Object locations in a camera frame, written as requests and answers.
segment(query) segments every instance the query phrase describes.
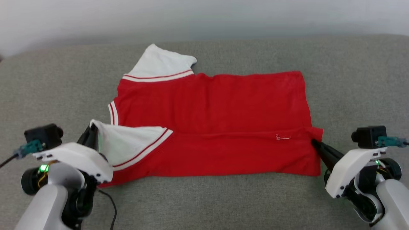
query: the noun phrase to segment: connector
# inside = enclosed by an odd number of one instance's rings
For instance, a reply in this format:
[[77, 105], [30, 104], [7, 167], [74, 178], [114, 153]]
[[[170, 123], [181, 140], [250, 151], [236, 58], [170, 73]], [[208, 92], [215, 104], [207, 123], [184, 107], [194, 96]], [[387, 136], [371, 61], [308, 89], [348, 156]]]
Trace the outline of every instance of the connector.
[[43, 150], [43, 144], [39, 140], [30, 141], [27, 144], [20, 146], [18, 149], [14, 150], [13, 155], [16, 155], [16, 158], [23, 159], [25, 156], [37, 153]]
[[399, 148], [406, 147], [406, 139], [398, 137], [380, 136], [378, 137], [377, 145], [379, 147], [397, 146]]

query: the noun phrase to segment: white stripe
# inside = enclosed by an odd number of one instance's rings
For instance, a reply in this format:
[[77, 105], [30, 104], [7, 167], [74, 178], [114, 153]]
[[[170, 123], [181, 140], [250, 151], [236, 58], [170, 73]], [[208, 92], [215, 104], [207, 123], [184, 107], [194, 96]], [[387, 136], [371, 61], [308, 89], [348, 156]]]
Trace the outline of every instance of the white stripe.
[[115, 102], [111, 102], [111, 104], [112, 104], [112, 109], [114, 111], [114, 122], [115, 122], [115, 125], [118, 125], [119, 118], [118, 118], [118, 111], [117, 111], [117, 108], [115, 106]]
[[145, 151], [143, 151], [138, 157], [131, 160], [130, 162], [127, 162], [126, 164], [120, 165], [118, 167], [114, 167], [114, 171], [122, 170], [122, 169], [128, 168], [128, 167], [138, 163], [140, 160], [142, 160], [144, 157], [146, 157], [146, 155], [148, 155], [155, 148], [157, 148], [160, 144], [162, 144], [172, 133], [173, 133], [173, 131], [168, 129], [165, 132], [165, 134], [159, 140], [157, 140], [157, 142], [155, 142], [149, 148], [145, 149]]
[[178, 79], [181, 77], [186, 77], [189, 75], [194, 74], [192, 70], [186, 72], [186, 73], [181, 73], [175, 76], [170, 76], [170, 77], [157, 77], [157, 78], [133, 78], [133, 77], [128, 77], [124, 76], [122, 79], [129, 80], [129, 81], [134, 81], [134, 82], [158, 82], [158, 81], [169, 81], [173, 79]]
[[111, 103], [108, 104], [108, 109], [109, 109], [109, 115], [110, 115], [110, 119], [111, 119], [111, 124], [113, 124], [113, 120], [112, 120], [112, 109], [111, 109]]

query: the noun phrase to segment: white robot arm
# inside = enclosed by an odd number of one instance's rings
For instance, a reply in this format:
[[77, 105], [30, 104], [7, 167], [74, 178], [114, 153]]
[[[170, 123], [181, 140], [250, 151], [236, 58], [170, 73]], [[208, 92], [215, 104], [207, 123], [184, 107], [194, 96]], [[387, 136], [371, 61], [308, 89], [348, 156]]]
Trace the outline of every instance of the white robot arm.
[[333, 198], [350, 200], [372, 229], [409, 229], [409, 189], [398, 181], [401, 168], [394, 160], [381, 158], [387, 146], [404, 147], [406, 140], [387, 137], [384, 126], [358, 128], [353, 140], [363, 148], [345, 155], [313, 140], [328, 167], [326, 191]]
[[41, 144], [21, 147], [20, 155], [33, 153], [47, 165], [29, 169], [22, 176], [24, 192], [35, 196], [16, 230], [81, 228], [83, 219], [92, 211], [97, 186], [110, 182], [113, 176], [112, 166], [96, 150], [97, 134], [96, 127], [88, 127], [77, 143], [61, 144], [62, 130], [55, 125], [25, 132], [28, 143], [35, 140]]

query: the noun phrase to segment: gray couch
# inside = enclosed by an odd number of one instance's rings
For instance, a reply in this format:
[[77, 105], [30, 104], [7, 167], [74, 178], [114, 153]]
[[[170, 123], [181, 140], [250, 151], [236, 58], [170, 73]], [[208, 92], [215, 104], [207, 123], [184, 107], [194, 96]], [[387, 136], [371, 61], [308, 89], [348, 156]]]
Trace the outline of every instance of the gray couch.
[[[291, 40], [158, 44], [193, 55], [194, 72], [302, 71], [312, 123], [347, 152], [357, 127], [385, 125], [409, 138], [409, 37], [370, 35]], [[25, 142], [28, 128], [54, 122], [64, 142], [92, 119], [109, 122], [107, 104], [147, 45], [87, 45], [20, 54], [0, 63], [0, 159]], [[390, 149], [409, 186], [409, 149]], [[13, 229], [30, 203], [20, 187], [32, 157], [0, 169], [1, 229]], [[116, 229], [366, 229], [345, 199], [332, 199], [323, 177], [257, 174], [144, 178], [106, 189], [118, 207]], [[83, 229], [109, 229], [113, 208], [96, 194]]]

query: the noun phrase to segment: green led light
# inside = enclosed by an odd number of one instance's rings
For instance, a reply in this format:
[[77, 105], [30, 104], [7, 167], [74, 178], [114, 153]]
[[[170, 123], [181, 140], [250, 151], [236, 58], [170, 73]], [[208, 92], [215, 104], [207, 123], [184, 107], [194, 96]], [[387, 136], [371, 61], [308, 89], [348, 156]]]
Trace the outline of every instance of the green led light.
[[47, 165], [41, 165], [40, 166], [40, 172], [48, 172], [48, 166]]

